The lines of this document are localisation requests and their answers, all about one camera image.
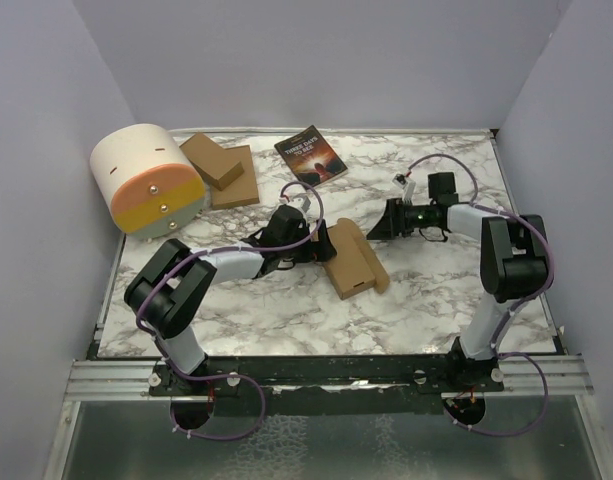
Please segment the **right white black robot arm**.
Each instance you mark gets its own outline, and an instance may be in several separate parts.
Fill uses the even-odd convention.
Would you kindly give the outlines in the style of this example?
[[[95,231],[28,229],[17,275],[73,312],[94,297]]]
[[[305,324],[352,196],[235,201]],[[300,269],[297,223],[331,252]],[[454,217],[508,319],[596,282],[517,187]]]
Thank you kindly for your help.
[[[461,234],[479,242],[484,295],[470,324],[454,341],[445,367],[447,384],[467,391],[496,368],[498,344],[515,314],[553,283],[544,220],[536,214],[516,215],[460,201],[451,172],[428,176],[427,205],[412,202],[415,182],[409,173],[397,174],[393,183],[402,194],[386,201],[368,239],[386,241],[438,228],[444,235]]]

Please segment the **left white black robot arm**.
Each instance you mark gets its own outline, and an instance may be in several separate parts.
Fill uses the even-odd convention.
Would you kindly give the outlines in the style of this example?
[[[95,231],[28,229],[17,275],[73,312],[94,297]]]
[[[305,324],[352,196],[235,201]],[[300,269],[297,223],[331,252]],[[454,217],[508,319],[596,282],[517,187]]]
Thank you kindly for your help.
[[[128,285],[124,302],[175,366],[172,382],[192,395],[206,385],[207,354],[191,322],[210,287],[262,278],[284,262],[323,263],[336,255],[323,218],[311,227],[300,209],[281,205],[265,227],[233,245],[192,252],[178,239],[165,241]]]

